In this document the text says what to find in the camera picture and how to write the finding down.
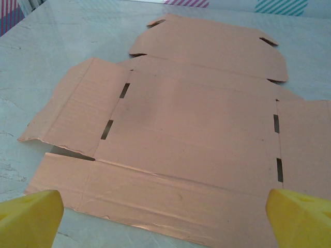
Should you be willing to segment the orange paper box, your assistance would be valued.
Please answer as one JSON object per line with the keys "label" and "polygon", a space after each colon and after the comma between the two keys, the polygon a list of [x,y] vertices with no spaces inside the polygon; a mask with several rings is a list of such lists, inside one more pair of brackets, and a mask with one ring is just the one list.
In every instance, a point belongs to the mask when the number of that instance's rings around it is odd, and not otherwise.
{"label": "orange paper box", "polygon": [[118,64],[71,67],[20,141],[47,153],[26,188],[75,211],[211,248],[279,248],[272,189],[331,201],[331,101],[304,100],[277,41],[167,14]]}

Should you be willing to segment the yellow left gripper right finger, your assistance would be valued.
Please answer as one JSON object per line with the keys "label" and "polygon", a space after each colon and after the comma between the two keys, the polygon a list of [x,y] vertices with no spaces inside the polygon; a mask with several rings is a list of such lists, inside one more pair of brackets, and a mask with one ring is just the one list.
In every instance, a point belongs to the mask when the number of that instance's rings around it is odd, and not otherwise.
{"label": "yellow left gripper right finger", "polygon": [[331,201],[272,189],[266,214],[279,248],[331,248]]}

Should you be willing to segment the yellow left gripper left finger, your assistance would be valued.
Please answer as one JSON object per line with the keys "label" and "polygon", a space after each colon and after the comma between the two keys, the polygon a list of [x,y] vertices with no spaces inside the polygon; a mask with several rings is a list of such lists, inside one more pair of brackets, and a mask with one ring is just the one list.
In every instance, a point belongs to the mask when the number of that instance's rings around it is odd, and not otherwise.
{"label": "yellow left gripper left finger", "polygon": [[0,248],[52,248],[64,213],[59,191],[0,203]]}

